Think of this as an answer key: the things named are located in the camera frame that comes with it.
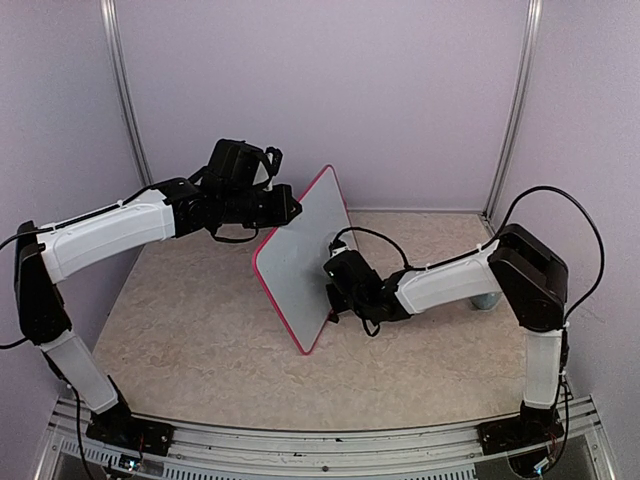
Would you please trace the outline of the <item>pink framed whiteboard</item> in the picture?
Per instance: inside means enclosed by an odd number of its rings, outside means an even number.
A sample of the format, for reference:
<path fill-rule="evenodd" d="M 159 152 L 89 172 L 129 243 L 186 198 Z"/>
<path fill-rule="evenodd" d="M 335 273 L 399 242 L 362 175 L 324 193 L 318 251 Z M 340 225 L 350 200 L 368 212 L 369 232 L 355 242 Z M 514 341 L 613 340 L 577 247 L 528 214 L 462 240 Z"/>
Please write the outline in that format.
<path fill-rule="evenodd" d="M 253 270 L 298 351 L 310 354 L 331 306 L 323 270 L 329 244 L 351 225 L 338 176 L 331 165 L 318 172 L 299 199 L 302 213 L 272 230 L 254 252 Z"/>

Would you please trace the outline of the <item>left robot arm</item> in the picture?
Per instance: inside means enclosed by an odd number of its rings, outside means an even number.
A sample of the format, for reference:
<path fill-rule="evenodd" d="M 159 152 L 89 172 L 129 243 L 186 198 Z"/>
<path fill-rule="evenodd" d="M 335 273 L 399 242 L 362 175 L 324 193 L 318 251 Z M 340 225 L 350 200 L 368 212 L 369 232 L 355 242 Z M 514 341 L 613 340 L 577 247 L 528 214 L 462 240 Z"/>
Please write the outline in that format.
<path fill-rule="evenodd" d="M 277 184 L 283 154 L 221 139 L 207 165 L 187 178 L 142 188 L 107 207 L 59 223 L 25 222 L 15 242 L 14 292 L 20 330 L 78 393 L 102 430 L 121 445 L 140 434 L 115 384 L 74 332 L 58 284 L 80 270 L 146 244 L 224 225 L 253 233 L 289 224 L 302 211 L 288 184 Z"/>

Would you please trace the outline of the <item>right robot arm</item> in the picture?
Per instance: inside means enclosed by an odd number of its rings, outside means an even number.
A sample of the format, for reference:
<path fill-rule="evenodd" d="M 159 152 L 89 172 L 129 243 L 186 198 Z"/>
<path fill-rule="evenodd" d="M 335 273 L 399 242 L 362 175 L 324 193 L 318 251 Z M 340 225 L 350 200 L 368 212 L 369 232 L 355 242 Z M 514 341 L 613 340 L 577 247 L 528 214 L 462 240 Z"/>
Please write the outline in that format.
<path fill-rule="evenodd" d="M 507 225 L 485 245 L 426 267 L 405 265 L 383 279 L 357 250 L 340 238 L 329 247 L 323 270 L 331 309 L 353 312 L 368 335 L 380 324 L 406 320 L 440 305 L 500 294 L 525 330 L 523 405 L 511 433 L 535 442 L 551 424 L 565 366 L 568 267 L 551 249 L 518 224 Z"/>

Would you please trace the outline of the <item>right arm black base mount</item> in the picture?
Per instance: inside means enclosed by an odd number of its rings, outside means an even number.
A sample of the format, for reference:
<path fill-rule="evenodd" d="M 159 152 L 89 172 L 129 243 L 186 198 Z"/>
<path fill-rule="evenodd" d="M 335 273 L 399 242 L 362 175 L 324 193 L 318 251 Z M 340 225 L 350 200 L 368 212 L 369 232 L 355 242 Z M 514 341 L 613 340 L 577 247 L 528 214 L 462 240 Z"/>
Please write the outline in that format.
<path fill-rule="evenodd" d="M 537 445 L 564 435 L 556 407 L 537 409 L 526 406 L 524 402 L 518 415 L 483 422 L 477 431 L 484 455 Z"/>

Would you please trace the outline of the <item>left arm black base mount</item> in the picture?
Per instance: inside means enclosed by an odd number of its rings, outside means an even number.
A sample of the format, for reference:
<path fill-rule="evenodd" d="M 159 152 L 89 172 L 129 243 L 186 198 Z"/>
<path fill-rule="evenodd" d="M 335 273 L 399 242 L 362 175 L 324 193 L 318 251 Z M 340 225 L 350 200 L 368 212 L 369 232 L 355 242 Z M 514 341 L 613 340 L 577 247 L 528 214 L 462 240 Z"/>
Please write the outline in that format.
<path fill-rule="evenodd" d="M 174 427 L 168 423 L 134 416 L 123 402 L 103 413 L 92 412 L 86 435 L 108 445 L 166 457 Z"/>

